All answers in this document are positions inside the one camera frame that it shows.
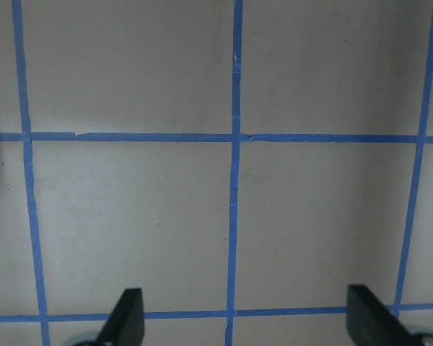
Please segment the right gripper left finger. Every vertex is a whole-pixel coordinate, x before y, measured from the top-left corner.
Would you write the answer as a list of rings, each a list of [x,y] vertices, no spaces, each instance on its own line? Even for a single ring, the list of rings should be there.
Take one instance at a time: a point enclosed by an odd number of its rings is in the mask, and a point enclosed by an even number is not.
[[[144,339],[142,289],[125,289],[97,336],[97,345],[141,345]]]

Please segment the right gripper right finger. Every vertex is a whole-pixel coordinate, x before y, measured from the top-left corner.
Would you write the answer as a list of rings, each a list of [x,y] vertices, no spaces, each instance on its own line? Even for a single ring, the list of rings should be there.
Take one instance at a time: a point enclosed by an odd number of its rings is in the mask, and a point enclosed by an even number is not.
[[[349,285],[346,330],[357,346],[418,345],[418,340],[365,285]]]

